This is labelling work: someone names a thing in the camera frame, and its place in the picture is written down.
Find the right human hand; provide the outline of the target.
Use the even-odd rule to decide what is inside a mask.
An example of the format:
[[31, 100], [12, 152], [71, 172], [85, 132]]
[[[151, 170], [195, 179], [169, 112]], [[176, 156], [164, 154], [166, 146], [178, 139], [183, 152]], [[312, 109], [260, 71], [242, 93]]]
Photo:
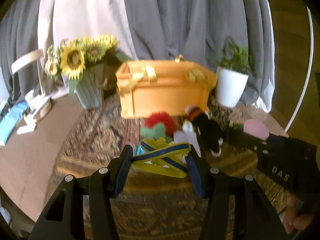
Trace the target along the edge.
[[291, 196], [287, 200], [287, 210], [283, 218], [283, 226], [287, 234], [296, 230], [304, 230], [312, 222], [315, 215], [301, 214], [298, 215], [298, 199]]

